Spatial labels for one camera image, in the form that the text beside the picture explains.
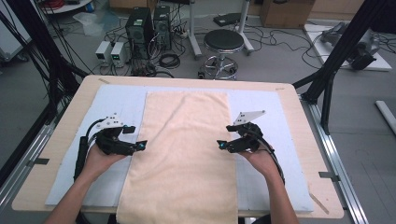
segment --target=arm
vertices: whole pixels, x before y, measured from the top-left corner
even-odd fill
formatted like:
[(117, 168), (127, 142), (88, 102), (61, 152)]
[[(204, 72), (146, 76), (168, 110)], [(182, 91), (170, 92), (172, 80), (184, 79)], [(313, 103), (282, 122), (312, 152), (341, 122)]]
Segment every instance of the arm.
[(113, 163), (125, 158), (122, 155), (106, 155), (95, 144), (91, 147), (84, 169), (75, 183), (47, 217), (45, 223), (75, 223), (82, 201), (90, 185)]
[(254, 153), (240, 152), (239, 154), (245, 157), (264, 176), (267, 182), (272, 223), (299, 223), (282, 178), (270, 154), (266, 150), (260, 149)]

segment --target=black metal pole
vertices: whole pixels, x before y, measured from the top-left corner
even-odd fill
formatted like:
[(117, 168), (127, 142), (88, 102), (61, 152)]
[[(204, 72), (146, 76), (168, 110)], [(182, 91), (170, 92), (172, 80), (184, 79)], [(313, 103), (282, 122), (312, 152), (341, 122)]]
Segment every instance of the black metal pole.
[(311, 104), (315, 104), (323, 91), (326, 91), (320, 122), (326, 134), (330, 134), (328, 124), (335, 74), (387, 2), (388, 0), (365, 0), (323, 66), (313, 75), (293, 83), (297, 89), (312, 81), (308, 90), (302, 94), (302, 98)]

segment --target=stool caster wheel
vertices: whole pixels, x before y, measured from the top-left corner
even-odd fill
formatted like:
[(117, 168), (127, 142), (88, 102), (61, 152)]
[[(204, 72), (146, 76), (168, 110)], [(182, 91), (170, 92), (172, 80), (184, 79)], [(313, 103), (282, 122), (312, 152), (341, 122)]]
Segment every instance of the stool caster wheel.
[(205, 73), (204, 72), (198, 72), (198, 78), (199, 79), (204, 79), (205, 78)]
[(209, 66), (209, 68), (211, 69), (211, 70), (216, 70), (216, 65), (218, 64), (218, 61), (213, 61), (212, 62), (212, 64), (210, 64), (210, 66)]
[(235, 74), (236, 73), (236, 68), (235, 67), (230, 68), (229, 72), (230, 72), (231, 75)]

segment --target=human hand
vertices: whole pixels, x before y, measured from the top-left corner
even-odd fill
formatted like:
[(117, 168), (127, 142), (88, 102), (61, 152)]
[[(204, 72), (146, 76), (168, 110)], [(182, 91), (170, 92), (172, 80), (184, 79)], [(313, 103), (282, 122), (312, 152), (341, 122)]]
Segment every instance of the human hand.
[(270, 174), (278, 175), (276, 164), (271, 155), (265, 149), (265, 146), (260, 145), (259, 149), (255, 152), (239, 152), (239, 155), (245, 157), (251, 165), (265, 177)]
[(116, 161), (122, 160), (125, 157), (126, 156), (116, 154), (107, 155), (99, 148), (99, 146), (94, 144), (88, 152), (88, 156), (85, 160), (85, 165), (80, 176), (84, 176), (93, 182), (112, 164), (114, 164)]

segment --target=cardboard box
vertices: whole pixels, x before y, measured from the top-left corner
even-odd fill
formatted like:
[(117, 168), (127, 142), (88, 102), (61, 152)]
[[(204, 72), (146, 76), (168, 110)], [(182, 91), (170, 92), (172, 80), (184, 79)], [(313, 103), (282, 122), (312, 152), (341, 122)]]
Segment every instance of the cardboard box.
[(259, 16), (260, 11), (262, 10), (262, 3), (257, 4), (255, 1), (250, 1), (248, 5), (247, 14), (252, 16)]
[(364, 0), (317, 0), (309, 18), (350, 21), (363, 2)]
[(157, 5), (157, 0), (109, 0), (110, 7), (114, 8), (134, 8), (149, 7), (151, 12)]
[(289, 0), (284, 4), (264, 0), (260, 13), (262, 25), (270, 28), (303, 29), (314, 4), (315, 0)]

